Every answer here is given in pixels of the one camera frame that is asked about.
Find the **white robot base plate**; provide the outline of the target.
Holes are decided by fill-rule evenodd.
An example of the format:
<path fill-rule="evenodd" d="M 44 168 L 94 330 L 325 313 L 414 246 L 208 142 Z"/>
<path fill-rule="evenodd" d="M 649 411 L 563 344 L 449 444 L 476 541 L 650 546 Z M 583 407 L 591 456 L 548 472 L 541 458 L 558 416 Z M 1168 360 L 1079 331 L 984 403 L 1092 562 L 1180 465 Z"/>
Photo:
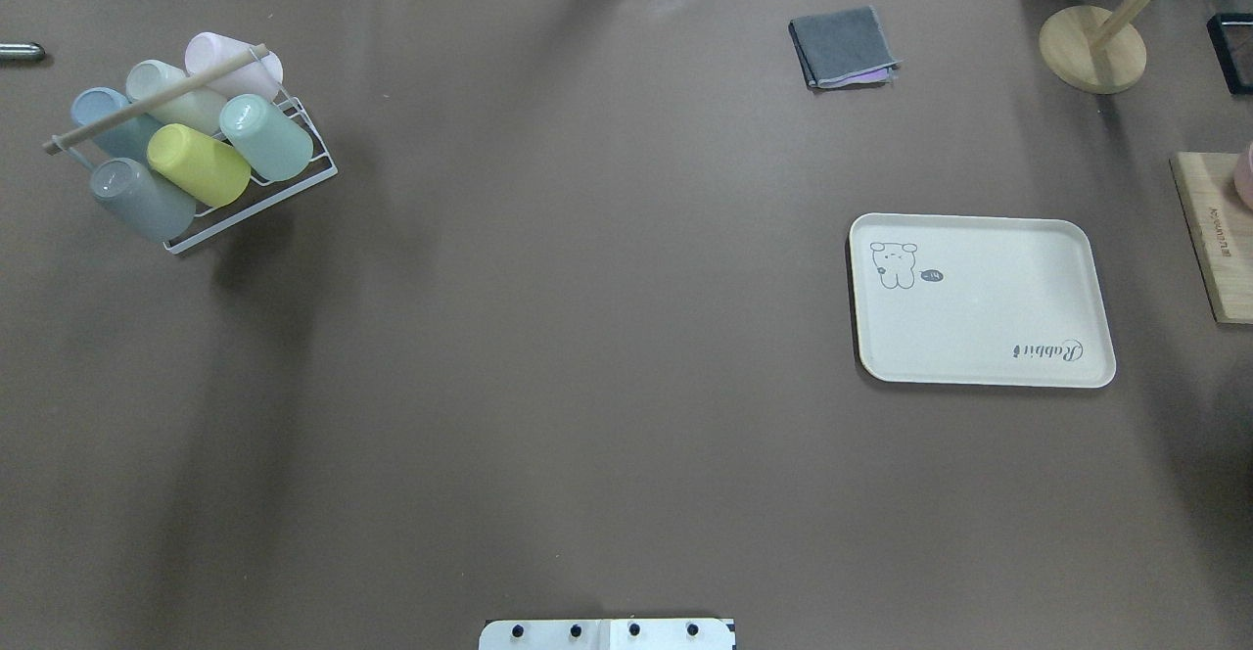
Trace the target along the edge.
<path fill-rule="evenodd" d="M 736 649 L 718 617 L 528 619 L 487 622 L 479 649 Z"/>

